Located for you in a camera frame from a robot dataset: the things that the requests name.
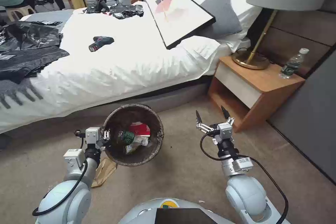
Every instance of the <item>brass lamp stand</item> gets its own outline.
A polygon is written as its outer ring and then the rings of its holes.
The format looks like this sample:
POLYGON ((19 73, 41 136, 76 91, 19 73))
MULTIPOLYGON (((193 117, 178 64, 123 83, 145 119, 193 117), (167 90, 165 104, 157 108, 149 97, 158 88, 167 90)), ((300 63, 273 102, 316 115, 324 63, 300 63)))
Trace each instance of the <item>brass lamp stand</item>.
POLYGON ((268 65, 270 64, 270 61, 267 58, 258 55, 256 51, 263 37, 266 35, 267 30, 271 26, 271 23, 273 22, 273 19, 275 18, 276 14, 277 14, 277 10, 273 10, 252 52, 249 53, 249 51, 237 51, 232 56, 232 60, 234 62, 236 62, 238 65, 241 65, 242 67, 255 69, 255 70, 261 70, 261 69, 265 69, 268 67, 268 65))

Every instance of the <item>red paper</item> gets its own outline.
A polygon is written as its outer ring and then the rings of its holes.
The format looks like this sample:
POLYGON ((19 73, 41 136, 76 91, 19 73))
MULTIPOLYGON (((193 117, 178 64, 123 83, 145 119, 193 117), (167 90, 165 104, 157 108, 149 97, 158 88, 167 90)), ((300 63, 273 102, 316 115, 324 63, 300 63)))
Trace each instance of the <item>red paper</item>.
POLYGON ((129 131, 133 132, 135 135, 140 135, 143 137, 150 137, 151 130, 147 124, 143 124, 142 122, 134 122, 132 123, 129 128, 129 131))

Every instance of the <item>cordless drill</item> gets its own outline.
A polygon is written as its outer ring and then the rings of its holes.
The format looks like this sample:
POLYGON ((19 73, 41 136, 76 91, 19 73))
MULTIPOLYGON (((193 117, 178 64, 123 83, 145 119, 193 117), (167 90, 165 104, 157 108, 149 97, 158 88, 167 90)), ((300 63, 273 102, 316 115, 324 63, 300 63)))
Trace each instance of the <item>cordless drill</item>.
POLYGON ((106 44, 112 44, 114 42, 114 39, 111 37, 93 37, 94 43, 89 45, 89 50, 91 52, 97 51, 99 48, 103 47, 106 44))

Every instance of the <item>woven trash bin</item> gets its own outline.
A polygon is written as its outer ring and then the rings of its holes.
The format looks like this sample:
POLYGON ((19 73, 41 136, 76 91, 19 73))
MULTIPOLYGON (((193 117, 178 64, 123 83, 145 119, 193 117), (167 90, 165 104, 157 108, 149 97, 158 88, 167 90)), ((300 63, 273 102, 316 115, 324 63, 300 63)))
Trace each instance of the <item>woven trash bin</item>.
POLYGON ((102 132, 110 131, 110 146, 105 152, 107 156, 119 165, 139 166, 153 159, 160 151, 164 133, 159 116, 143 104, 127 104, 115 109, 105 120, 102 132), (125 131, 133 122, 142 122, 150 128, 148 146, 139 146, 132 154, 124 153, 124 146, 114 144, 114 136, 125 131))

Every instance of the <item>picture frame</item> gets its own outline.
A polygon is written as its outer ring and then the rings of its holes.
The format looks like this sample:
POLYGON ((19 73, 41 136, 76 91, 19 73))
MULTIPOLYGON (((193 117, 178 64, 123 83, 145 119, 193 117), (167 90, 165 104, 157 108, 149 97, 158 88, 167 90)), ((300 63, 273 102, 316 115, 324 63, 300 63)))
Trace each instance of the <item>picture frame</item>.
POLYGON ((163 43, 174 48, 183 39, 215 23, 216 18, 193 0, 146 0, 163 43))

